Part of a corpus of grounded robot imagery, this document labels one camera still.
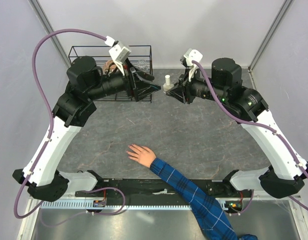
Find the blue plaid sleeve forearm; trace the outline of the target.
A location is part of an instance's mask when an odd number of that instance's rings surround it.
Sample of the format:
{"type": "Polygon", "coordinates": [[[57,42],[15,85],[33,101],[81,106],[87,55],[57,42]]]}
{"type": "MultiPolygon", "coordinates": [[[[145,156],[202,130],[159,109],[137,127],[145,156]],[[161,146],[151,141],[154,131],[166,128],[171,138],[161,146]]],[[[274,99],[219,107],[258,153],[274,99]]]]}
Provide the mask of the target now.
{"type": "Polygon", "coordinates": [[[165,161],[156,158],[150,170],[168,183],[187,202],[202,233],[211,240],[256,240],[252,234],[238,236],[220,203],[165,161]]]}

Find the white nail polish cap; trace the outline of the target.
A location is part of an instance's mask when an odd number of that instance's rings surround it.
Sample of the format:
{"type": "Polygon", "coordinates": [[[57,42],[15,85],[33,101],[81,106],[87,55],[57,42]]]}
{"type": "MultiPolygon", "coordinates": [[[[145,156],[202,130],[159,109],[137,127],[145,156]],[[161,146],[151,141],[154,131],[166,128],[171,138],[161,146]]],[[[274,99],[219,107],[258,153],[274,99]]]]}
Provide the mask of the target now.
{"type": "Polygon", "coordinates": [[[169,86],[171,84],[170,75],[165,75],[165,85],[169,86]]]}

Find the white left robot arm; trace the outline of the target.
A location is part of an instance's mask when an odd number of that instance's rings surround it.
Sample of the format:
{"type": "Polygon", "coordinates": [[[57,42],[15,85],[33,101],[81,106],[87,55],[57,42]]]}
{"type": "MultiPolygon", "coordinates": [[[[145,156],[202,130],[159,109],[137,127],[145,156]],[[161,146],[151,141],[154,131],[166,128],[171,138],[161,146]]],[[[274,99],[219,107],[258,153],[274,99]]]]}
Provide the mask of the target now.
{"type": "Polygon", "coordinates": [[[73,61],[66,74],[69,82],[51,112],[53,129],[47,131],[47,138],[41,142],[46,148],[43,153],[35,153],[39,157],[37,165],[31,169],[33,162],[30,162],[12,174],[18,183],[28,187],[31,197],[45,202],[80,191],[87,191],[93,197],[103,193],[102,177],[95,171],[57,170],[69,144],[96,111],[96,100],[126,92],[129,98],[139,102],[161,89],[153,83],[154,76],[137,69],[128,59],[122,71],[115,69],[104,74],[93,57],[81,56],[73,61]]]}

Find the clear nail polish bottle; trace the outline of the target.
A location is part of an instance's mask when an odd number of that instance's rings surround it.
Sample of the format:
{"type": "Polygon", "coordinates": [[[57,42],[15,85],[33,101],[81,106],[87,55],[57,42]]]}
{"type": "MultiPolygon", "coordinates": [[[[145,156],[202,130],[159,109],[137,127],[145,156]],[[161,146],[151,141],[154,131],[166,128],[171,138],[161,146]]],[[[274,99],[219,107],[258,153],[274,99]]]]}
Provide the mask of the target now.
{"type": "Polygon", "coordinates": [[[169,91],[170,89],[172,89],[174,87],[174,84],[170,84],[170,85],[167,85],[166,83],[163,84],[163,92],[166,93],[167,91],[169,91]]]}

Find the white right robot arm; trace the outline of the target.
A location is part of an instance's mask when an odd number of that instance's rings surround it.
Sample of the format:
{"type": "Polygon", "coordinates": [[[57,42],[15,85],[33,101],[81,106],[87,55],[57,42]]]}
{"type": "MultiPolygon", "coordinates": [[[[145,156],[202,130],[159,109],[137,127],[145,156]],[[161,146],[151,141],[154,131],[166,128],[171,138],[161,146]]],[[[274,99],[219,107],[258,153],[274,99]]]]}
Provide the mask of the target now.
{"type": "Polygon", "coordinates": [[[257,190],[277,199],[297,194],[308,179],[308,161],[285,139],[261,94],[243,86],[242,67],[231,58],[218,58],[207,77],[191,58],[182,57],[181,63],[186,70],[166,95],[184,104],[195,98],[215,101],[253,137],[270,161],[262,169],[231,171],[222,181],[224,194],[234,197],[240,191],[257,190]]]}

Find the person's hand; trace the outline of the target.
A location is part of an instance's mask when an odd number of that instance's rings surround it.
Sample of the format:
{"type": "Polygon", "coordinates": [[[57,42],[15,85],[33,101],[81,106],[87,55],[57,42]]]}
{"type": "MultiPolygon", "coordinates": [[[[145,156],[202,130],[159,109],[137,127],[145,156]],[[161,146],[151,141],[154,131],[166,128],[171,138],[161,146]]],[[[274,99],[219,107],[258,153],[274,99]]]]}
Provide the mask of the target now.
{"type": "Polygon", "coordinates": [[[154,152],[145,146],[138,146],[131,144],[128,146],[129,150],[127,151],[128,158],[136,161],[137,163],[150,168],[153,161],[156,159],[154,152]]]}

